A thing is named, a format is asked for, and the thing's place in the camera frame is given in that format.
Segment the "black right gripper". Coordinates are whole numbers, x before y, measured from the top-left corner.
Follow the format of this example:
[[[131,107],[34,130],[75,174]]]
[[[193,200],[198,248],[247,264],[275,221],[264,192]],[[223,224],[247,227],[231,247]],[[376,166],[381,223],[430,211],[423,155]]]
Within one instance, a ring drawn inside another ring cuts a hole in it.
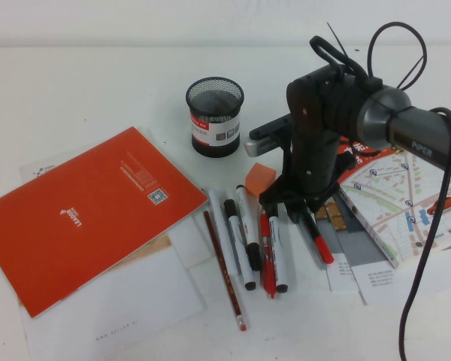
[[[259,204],[268,217],[279,217],[280,204],[298,224],[307,210],[317,212],[339,190],[339,178],[356,165],[354,155],[339,153],[340,136],[330,131],[302,136],[291,126],[260,132],[283,150],[281,176],[260,193]]]

